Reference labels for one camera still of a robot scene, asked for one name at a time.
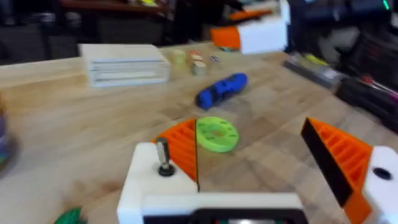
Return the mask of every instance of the white block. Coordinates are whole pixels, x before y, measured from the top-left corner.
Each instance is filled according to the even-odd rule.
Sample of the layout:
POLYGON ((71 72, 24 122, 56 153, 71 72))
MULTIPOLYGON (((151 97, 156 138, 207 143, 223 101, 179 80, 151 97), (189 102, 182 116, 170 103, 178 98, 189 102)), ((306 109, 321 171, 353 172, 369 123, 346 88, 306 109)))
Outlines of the white block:
POLYGON ((118 205, 120 224, 143 224, 142 204, 146 195, 196 194, 197 184, 172 161, 175 173, 162 177, 155 144, 142 142, 136 146, 118 205))
POLYGON ((386 146, 373 148, 363 195, 373 212, 366 223, 398 223, 398 154, 393 149, 386 146), (387 171, 391 179, 380 178, 380 175, 376 175, 375 169, 387 171))
POLYGON ((170 64, 153 45, 81 44, 80 52, 93 87, 169 80, 170 64))

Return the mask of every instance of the black strip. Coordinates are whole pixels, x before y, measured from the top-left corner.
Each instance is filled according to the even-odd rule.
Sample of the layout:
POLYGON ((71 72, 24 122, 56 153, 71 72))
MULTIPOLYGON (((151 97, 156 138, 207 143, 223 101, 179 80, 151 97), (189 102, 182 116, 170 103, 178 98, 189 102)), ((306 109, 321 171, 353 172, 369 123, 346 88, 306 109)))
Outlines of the black strip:
POLYGON ((210 95, 211 95, 211 104, 213 105, 214 103, 218 102, 219 96, 218 92, 215 86, 211 86, 208 88, 210 95))
POLYGON ((301 136, 315 158, 339 205, 344 207, 353 189, 308 119, 305 120, 301 136))
POLYGON ((199 173, 198 173, 198 142, 197 142, 197 120, 194 120, 193 128, 195 129, 195 166, 197 167, 196 169, 196 175, 197 175, 197 185, 198 185, 198 192, 200 192, 200 184, 199 184, 199 173))
POLYGON ((305 214, 293 208, 203 208, 192 215, 193 224, 212 224, 216 220, 275 220, 289 224, 308 224, 305 214))
POLYGON ((189 215, 144 217, 145 224, 189 224, 189 220, 189 215))

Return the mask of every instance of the black device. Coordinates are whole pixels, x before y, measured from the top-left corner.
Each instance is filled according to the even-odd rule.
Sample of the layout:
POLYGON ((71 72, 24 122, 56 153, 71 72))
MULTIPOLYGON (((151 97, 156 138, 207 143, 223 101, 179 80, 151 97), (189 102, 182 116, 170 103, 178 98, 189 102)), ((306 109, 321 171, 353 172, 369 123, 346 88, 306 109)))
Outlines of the black device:
POLYGON ((351 106, 372 113, 385 127, 398 133, 398 102, 388 93, 364 84, 356 78, 349 78, 342 81, 336 96, 351 106))
POLYGON ((201 208, 191 215, 144 217, 145 224, 308 224, 299 209, 201 208))

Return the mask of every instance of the black base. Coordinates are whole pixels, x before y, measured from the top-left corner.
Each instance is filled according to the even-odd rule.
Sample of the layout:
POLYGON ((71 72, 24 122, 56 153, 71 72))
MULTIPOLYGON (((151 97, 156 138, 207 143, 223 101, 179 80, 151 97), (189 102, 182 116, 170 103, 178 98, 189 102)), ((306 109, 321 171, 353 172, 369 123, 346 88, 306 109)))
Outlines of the black base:
POLYGON ((168 169, 164 169, 162 166, 160 166, 158 172, 163 177, 170 177, 175 173, 175 168, 171 164, 169 165, 168 169))

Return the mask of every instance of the orange 3d printed part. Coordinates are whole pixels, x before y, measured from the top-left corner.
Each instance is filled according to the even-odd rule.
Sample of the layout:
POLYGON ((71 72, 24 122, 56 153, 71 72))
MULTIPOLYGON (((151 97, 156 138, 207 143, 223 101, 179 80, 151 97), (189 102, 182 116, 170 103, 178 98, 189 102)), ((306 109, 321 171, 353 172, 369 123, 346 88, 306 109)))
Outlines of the orange 3d printed part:
POLYGON ((195 119, 189 119, 171 127, 157 138, 164 137, 167 139, 171 160, 193 181, 198 183, 195 123, 195 119))
POLYGON ((350 222, 362 223, 371 213, 362 189, 373 147, 312 118, 301 135, 350 222))

